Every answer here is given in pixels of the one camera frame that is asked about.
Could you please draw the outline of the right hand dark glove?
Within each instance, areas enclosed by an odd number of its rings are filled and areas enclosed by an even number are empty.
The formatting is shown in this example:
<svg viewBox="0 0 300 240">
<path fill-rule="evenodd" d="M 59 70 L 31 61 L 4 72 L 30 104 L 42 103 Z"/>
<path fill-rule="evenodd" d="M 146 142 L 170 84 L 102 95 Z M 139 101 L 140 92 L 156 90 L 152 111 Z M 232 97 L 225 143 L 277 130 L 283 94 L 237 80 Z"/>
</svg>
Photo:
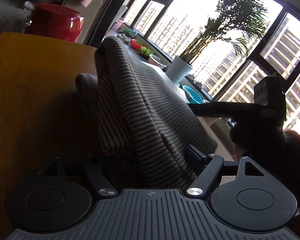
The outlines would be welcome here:
<svg viewBox="0 0 300 240">
<path fill-rule="evenodd" d="M 235 157 L 247 156 L 279 180 L 296 197 L 300 207 L 300 135 L 266 126 L 236 125 L 230 131 Z"/>
</svg>

